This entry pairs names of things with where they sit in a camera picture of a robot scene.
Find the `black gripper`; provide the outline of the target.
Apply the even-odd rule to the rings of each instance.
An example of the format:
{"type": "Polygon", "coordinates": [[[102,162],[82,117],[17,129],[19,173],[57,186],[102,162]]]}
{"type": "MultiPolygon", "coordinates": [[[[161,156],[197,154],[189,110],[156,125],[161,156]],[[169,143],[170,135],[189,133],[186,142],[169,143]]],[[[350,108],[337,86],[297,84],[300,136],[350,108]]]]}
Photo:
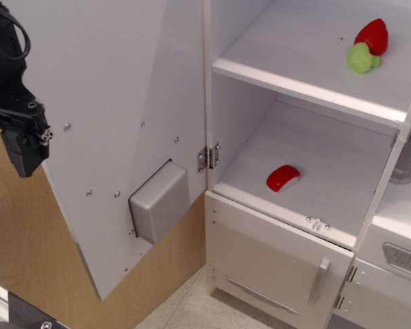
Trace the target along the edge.
{"type": "Polygon", "coordinates": [[[44,105],[23,84],[25,69],[0,77],[1,139],[20,178],[32,177],[49,157],[52,139],[44,105]]]}

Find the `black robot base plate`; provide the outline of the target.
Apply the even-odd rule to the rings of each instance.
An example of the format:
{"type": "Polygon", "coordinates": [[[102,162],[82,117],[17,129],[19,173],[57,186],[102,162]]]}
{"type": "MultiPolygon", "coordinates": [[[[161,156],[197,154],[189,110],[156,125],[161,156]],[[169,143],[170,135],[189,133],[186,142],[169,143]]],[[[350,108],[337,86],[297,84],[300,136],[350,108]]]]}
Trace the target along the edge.
{"type": "Polygon", "coordinates": [[[8,291],[8,319],[21,328],[69,329],[68,326],[8,291]]]}

